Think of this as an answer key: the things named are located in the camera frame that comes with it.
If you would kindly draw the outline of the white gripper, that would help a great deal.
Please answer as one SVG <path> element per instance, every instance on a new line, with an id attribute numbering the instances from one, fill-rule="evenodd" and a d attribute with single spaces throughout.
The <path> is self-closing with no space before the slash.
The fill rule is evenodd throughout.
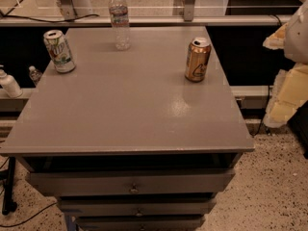
<path id="1" fill-rule="evenodd" d="M 279 70 L 266 107 L 264 124 L 269 128 L 279 128 L 308 101 L 308 0 L 298 8 L 288 24 L 283 24 L 264 40 L 263 46 L 271 50 L 284 48 L 285 57 L 297 63 L 288 71 Z"/>

